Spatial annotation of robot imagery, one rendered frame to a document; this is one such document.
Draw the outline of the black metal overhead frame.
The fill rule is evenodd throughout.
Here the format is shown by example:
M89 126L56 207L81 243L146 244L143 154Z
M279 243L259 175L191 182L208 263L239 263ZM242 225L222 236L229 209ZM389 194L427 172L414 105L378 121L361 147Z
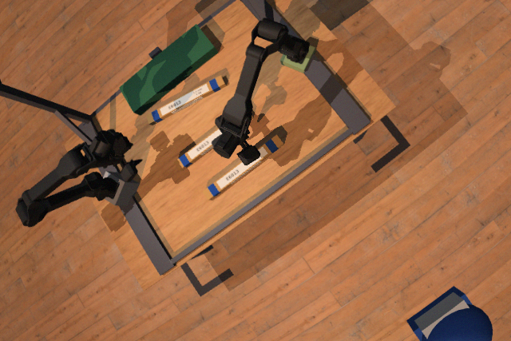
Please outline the black metal overhead frame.
M263 20L263 18L266 18L263 11L259 8L255 0L248 0L248 2L251 4L252 8L257 13L261 21ZM69 119L71 118L77 121L84 122L86 124L90 123L91 121L93 122L91 116L86 113L82 113L75 109L65 107L64 105L59 105L52 101L48 101L41 97L34 96L33 94L23 92L19 89L15 89L8 85L3 85L2 83L0 83L0 96L54 113L64 124L66 124L88 145L91 145L91 143L93 142Z

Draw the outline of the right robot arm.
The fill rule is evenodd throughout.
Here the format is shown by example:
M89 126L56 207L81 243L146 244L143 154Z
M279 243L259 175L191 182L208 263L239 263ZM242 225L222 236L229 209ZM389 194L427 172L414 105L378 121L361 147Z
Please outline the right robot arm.
M109 150L112 152L110 154L111 157L123 159L125 157L124 154L131 148L131 143L122 133L110 133L101 130L94 137L91 145L83 142L68 151L60 159L55 170L36 183L31 189L24 191L22 197L18 198L15 210L23 225L33 227L42 221L48 212L81 199L84 196L96 197L98 201L104 200L106 197L113 199L119 184L112 178L103 178L99 172L85 175L80 184L52 196L48 195L68 179L77 178L87 173L89 169L105 166ZM81 153L81 149L85 153L84 156Z

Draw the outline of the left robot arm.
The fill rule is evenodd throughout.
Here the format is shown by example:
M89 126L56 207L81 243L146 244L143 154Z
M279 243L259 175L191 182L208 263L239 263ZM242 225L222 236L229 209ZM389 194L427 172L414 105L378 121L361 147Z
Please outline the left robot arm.
M294 37L288 34L288 31L287 26L267 18L259 21L252 30L252 41L246 49L246 59L236 92L225 105L220 120L219 128L224 132L212 140L213 149L221 157L229 159L240 143L239 138L244 137L248 132L252 120L252 94L267 56L279 51L289 55L287 59L303 64L309 52L310 42ZM272 44L266 48L255 45L256 37L272 42Z

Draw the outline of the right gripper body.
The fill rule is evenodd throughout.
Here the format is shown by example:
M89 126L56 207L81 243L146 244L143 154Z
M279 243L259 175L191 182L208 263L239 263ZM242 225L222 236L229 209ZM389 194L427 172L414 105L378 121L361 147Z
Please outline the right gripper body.
M115 133L114 129L109 129L107 131L109 131L110 133ZM109 150L109 153L106 156L107 161L106 161L105 167L103 166L103 168L106 169L107 166L109 166L109 165L113 165L113 167L115 167L115 166L117 166L117 164L120 164L122 167L120 174L121 174L124 182L130 182L137 175L137 168L131 162L126 162L125 158L124 159L116 159L116 158L111 157L111 155L110 155L111 153L112 153L111 150Z

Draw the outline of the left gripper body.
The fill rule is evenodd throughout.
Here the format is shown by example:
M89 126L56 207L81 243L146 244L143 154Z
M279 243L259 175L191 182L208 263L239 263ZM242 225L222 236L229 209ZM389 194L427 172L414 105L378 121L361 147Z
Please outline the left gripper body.
M215 119L215 124L219 130L221 130L221 128L219 128L221 116L222 115ZM247 134L244 137L239 138L240 143L238 144L243 148L241 154L239 155L239 158L241 159L244 165L249 165L260 157L259 150L254 145L253 146L249 145L246 142L246 140L249 138L248 136L249 133L250 131L248 130Z

